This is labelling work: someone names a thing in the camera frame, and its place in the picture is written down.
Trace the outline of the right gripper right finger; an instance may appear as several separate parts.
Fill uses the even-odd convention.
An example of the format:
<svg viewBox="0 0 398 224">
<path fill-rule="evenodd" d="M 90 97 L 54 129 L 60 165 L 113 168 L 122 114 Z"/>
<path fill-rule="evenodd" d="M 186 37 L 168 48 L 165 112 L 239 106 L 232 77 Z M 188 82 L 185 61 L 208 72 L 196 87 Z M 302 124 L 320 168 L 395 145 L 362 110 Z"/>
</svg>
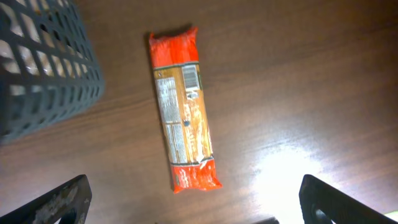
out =
<svg viewBox="0 0 398 224">
<path fill-rule="evenodd" d="M 299 191 L 305 224 L 397 224 L 397 222 L 306 174 Z"/>
</svg>

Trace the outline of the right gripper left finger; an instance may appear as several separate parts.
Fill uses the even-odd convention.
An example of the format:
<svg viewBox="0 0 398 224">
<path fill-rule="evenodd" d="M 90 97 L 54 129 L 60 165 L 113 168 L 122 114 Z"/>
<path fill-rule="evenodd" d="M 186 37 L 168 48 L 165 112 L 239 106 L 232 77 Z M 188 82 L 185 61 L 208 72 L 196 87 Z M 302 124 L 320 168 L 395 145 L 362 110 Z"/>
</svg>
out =
<svg viewBox="0 0 398 224">
<path fill-rule="evenodd" d="M 84 224 L 92 199 L 86 175 L 59 185 L 35 200 L 1 217 L 1 223 Z"/>
</svg>

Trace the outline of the grey plastic shopping basket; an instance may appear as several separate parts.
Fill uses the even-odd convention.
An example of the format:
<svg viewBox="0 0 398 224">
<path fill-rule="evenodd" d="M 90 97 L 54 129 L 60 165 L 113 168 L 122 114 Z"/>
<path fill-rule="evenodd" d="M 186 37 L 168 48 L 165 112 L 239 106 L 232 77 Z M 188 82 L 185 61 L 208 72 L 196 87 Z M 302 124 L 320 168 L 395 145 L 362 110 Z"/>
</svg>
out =
<svg viewBox="0 0 398 224">
<path fill-rule="evenodd" d="M 1 0 L 1 144 L 82 113 L 104 89 L 73 1 Z"/>
</svg>

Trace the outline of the orange spaghetti pasta packet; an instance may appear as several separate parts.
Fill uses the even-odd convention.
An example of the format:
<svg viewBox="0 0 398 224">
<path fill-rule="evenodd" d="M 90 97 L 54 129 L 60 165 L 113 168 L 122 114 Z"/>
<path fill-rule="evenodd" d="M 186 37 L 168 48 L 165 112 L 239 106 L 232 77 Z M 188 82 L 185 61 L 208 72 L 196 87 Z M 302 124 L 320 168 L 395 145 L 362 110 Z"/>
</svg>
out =
<svg viewBox="0 0 398 224">
<path fill-rule="evenodd" d="M 206 115 L 196 27 L 167 37 L 149 37 L 159 112 L 174 192 L 222 188 Z"/>
</svg>

